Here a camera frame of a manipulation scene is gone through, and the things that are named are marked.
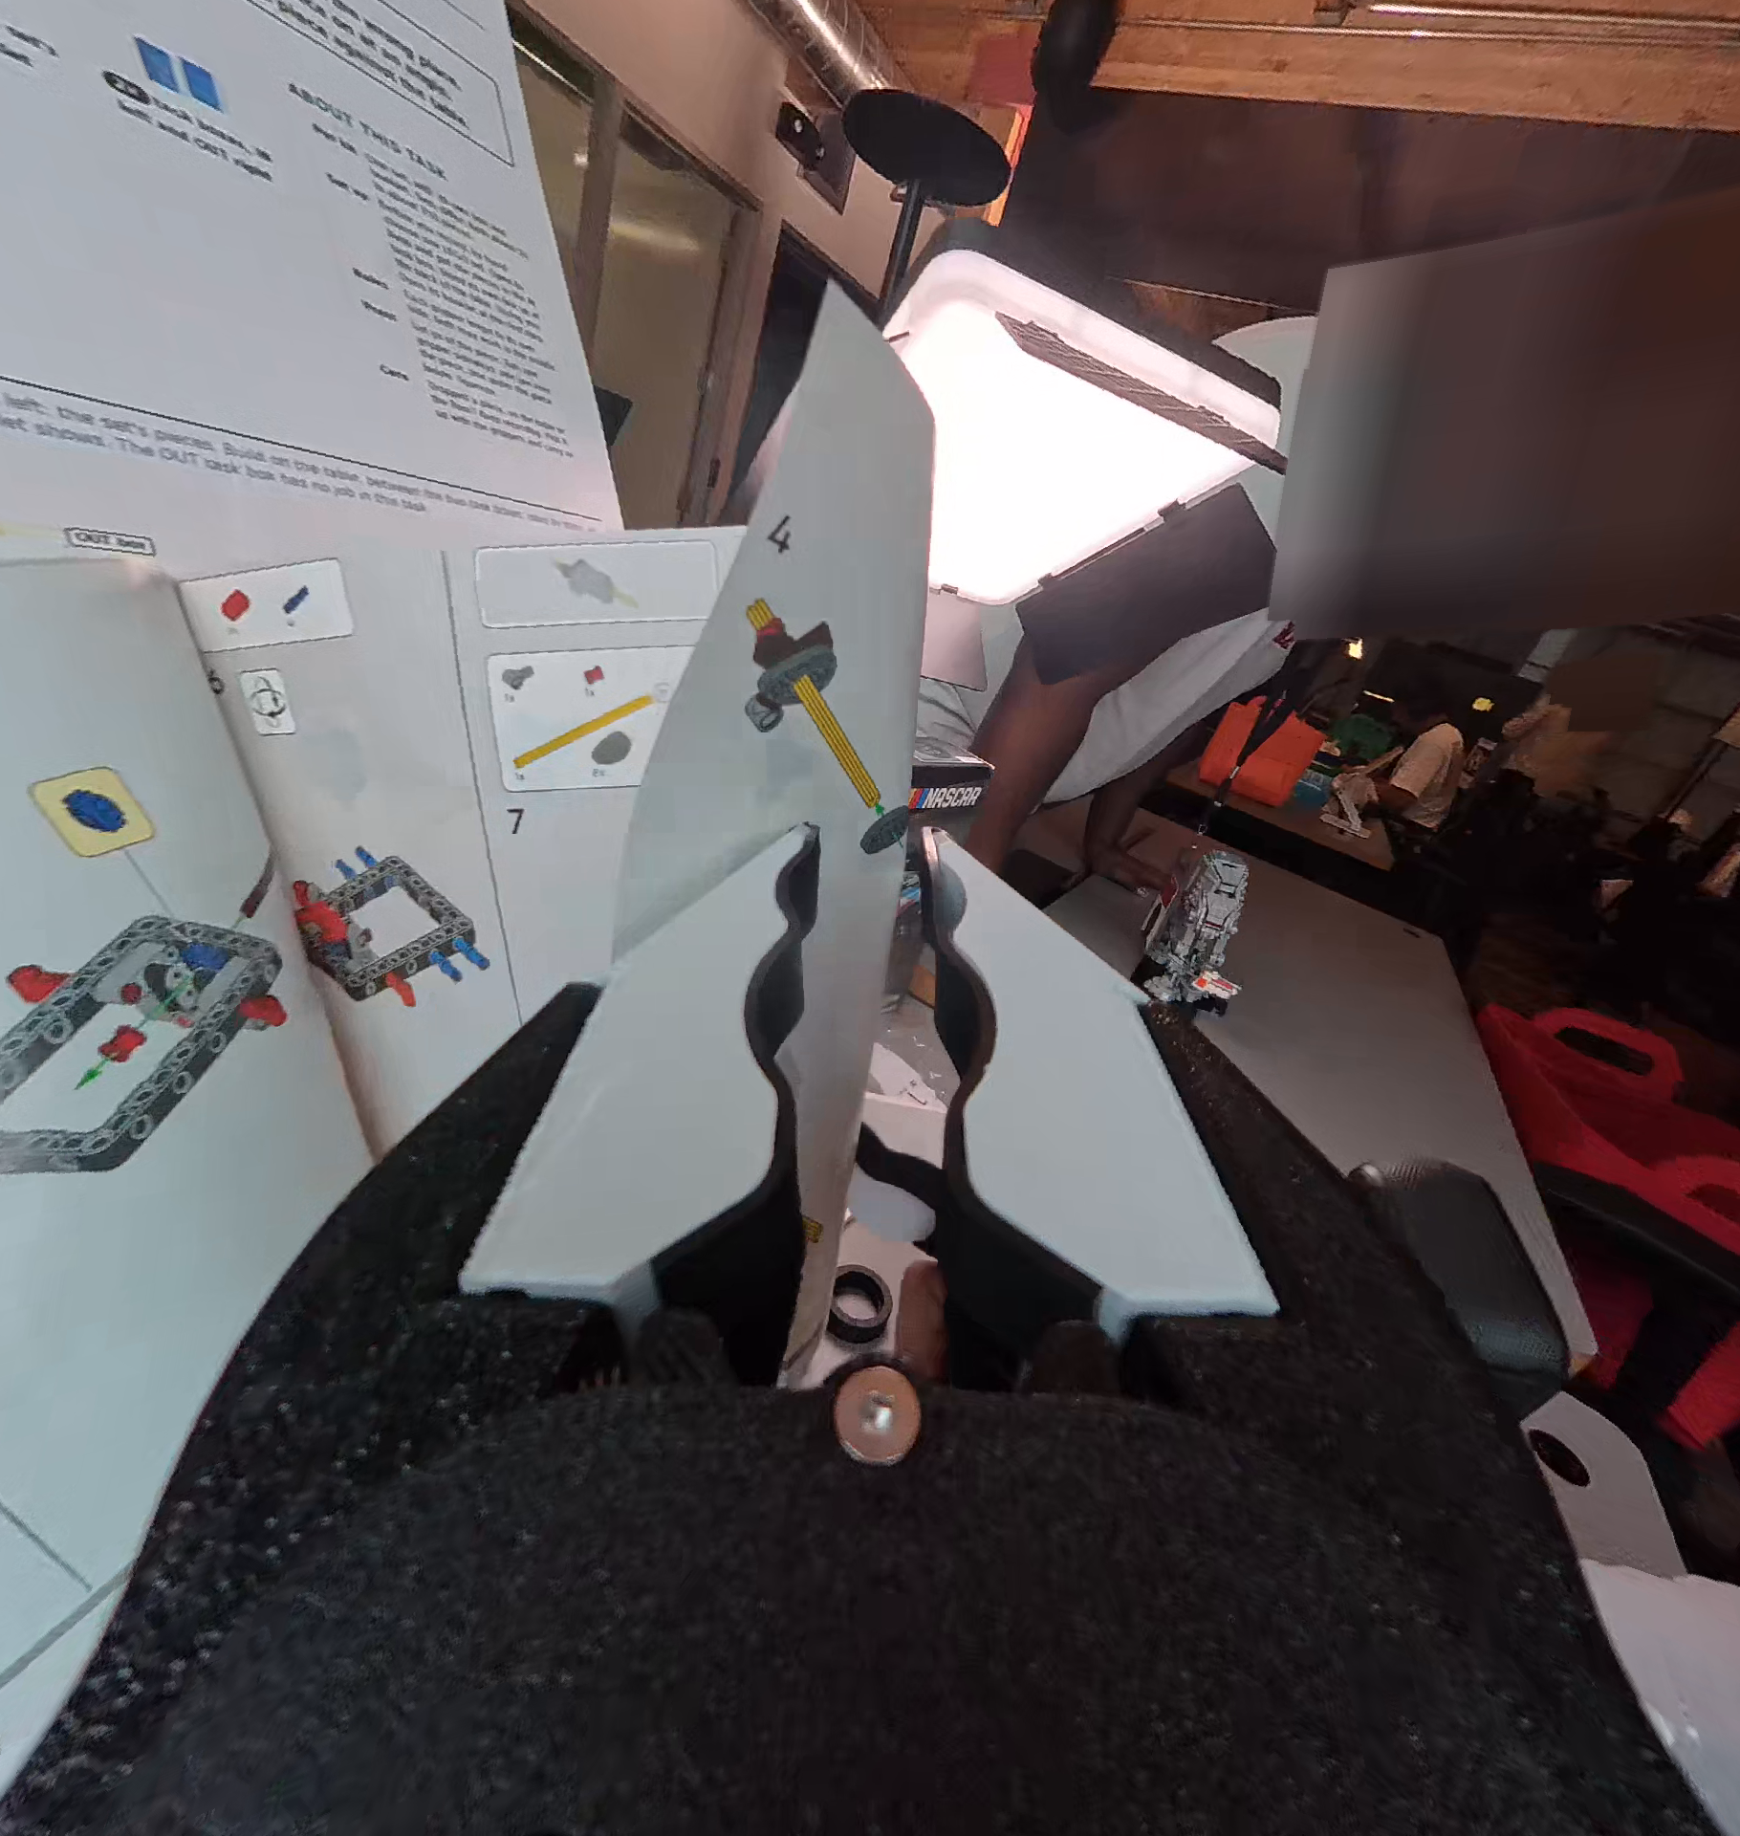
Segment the orange bag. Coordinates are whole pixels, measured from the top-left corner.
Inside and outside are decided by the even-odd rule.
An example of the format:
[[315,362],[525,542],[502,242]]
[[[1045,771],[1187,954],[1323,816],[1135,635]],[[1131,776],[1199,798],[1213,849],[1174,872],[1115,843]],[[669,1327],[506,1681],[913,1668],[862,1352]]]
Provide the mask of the orange bag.
[[1256,746],[1252,729],[1265,711],[1262,695],[1228,703],[1194,766],[1207,792],[1227,789],[1266,810],[1284,805],[1325,742],[1323,728],[1289,714]]

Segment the bright panel light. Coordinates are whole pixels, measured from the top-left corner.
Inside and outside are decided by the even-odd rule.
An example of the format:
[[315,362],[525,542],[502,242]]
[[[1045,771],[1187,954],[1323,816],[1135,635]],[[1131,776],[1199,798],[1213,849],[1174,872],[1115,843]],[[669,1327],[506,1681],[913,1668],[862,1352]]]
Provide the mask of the bright panel light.
[[1017,603],[1166,510],[1286,467],[1266,372],[975,242],[910,271],[883,339],[934,422],[928,586],[962,601]]

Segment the black round disc on pole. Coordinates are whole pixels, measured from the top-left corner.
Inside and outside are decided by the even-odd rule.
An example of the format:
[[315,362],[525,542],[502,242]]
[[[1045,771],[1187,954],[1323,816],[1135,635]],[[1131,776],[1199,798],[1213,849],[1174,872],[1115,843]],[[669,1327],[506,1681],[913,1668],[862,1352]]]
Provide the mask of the black round disc on pole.
[[1009,189],[1012,162],[989,130],[950,104],[895,88],[852,97],[842,111],[842,132],[857,160],[903,194],[882,277],[877,320],[883,325],[903,287],[924,214],[989,206]]

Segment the printed task sheet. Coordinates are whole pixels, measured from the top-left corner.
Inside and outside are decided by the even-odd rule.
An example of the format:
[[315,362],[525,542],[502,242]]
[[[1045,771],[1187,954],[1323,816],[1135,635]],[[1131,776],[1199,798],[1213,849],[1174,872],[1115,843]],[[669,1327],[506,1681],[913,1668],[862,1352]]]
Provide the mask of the printed task sheet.
[[0,2],[0,549],[615,532],[506,5]]

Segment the grey brick figure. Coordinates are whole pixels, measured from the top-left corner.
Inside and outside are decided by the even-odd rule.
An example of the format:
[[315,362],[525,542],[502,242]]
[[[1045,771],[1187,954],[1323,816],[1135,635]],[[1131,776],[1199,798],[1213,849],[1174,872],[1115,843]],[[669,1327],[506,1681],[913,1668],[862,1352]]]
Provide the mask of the grey brick figure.
[[1222,1014],[1238,995],[1224,975],[1224,954],[1248,897],[1248,861],[1207,840],[1181,856],[1142,929],[1141,980],[1162,1006]]

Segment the white table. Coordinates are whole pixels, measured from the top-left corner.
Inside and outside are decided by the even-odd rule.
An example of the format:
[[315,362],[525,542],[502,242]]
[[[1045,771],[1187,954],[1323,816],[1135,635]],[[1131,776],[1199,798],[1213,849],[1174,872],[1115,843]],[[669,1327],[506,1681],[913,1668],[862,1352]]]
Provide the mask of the white table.
[[1252,859],[1224,975],[1238,993],[1196,1032],[1335,1193],[1372,1210],[1372,1172],[1435,1167],[1486,1184],[1503,1220],[1482,1236],[1497,1250],[1514,1235],[1577,1376],[1595,1335],[1443,945]]

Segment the large instruction booklet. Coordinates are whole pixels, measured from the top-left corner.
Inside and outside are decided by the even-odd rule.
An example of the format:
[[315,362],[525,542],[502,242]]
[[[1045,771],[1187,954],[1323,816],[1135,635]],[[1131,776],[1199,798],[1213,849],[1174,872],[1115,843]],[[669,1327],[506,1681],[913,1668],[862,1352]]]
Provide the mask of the large instruction booklet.
[[[473,952],[491,841],[387,798],[352,872],[273,837],[187,593],[146,563],[0,563],[0,1817],[114,1788],[230,1624],[373,1482],[567,1389],[660,1319],[742,1386],[809,1338],[844,1208],[903,863],[934,425],[828,298],[744,540],[642,744],[609,962],[525,993],[510,936],[468,1006],[378,1013]],[[468,1295],[461,1272],[625,952],[794,824],[820,836],[803,1018],[779,1052],[800,1205],[790,1320]]]

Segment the black flat board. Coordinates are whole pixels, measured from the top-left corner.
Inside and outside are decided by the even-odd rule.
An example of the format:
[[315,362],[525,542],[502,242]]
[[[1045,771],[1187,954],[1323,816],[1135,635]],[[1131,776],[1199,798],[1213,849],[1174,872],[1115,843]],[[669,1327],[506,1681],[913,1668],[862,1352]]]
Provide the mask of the black flat board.
[[1135,673],[1181,640],[1262,611],[1273,563],[1265,520],[1242,486],[1227,486],[1045,577],[1017,618],[1046,686]]

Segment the red plastic crates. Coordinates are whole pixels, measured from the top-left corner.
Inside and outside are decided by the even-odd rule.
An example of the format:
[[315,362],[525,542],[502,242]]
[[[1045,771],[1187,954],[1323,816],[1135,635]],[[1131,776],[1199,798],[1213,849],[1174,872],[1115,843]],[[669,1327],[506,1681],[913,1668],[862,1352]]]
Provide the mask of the red plastic crates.
[[[1655,1401],[1657,1429],[1700,1453],[1740,1429],[1740,1128],[1678,1101],[1660,1036],[1581,1008],[1475,1018],[1595,1338],[1588,1379]],[[1675,1363],[1664,1326],[1686,1329]]]

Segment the black toy set box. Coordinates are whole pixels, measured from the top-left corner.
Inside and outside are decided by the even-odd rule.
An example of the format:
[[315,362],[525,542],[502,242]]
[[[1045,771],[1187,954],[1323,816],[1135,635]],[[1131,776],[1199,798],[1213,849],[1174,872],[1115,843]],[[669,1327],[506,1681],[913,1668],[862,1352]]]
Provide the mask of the black toy set box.
[[931,736],[911,746],[907,810],[911,817],[969,822],[982,801],[994,770],[975,751],[952,747]]

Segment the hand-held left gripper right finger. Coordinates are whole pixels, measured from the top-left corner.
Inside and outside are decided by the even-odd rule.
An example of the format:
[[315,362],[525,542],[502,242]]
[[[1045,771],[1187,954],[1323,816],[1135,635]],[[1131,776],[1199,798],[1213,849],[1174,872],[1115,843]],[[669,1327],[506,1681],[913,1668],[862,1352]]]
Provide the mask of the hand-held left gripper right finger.
[[931,1238],[950,1301],[994,1344],[1275,1317],[1146,997],[943,829],[921,891],[957,1073]]

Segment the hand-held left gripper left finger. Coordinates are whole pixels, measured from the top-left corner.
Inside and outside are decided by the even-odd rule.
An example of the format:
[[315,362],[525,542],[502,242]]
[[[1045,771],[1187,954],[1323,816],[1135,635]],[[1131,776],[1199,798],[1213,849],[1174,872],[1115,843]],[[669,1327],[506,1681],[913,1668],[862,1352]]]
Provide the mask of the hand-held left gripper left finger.
[[476,1235],[461,1286],[790,1320],[800,1205],[779,1052],[803,1018],[820,836],[794,824],[619,960]]

